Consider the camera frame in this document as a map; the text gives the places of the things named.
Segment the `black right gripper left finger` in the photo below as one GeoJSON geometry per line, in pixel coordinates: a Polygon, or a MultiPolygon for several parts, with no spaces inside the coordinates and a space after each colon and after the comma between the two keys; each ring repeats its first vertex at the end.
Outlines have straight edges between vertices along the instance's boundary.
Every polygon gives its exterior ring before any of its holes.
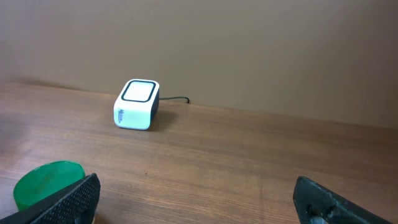
{"type": "Polygon", "coordinates": [[[92,224],[100,190],[100,180],[92,173],[29,208],[1,219],[1,224],[92,224]]]}

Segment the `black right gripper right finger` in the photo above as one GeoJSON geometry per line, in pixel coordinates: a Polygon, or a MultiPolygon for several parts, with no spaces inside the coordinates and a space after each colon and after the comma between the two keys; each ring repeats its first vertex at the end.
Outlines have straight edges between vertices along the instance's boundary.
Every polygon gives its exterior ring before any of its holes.
{"type": "Polygon", "coordinates": [[[293,201],[301,224],[391,224],[304,176],[296,181],[293,201]]]}

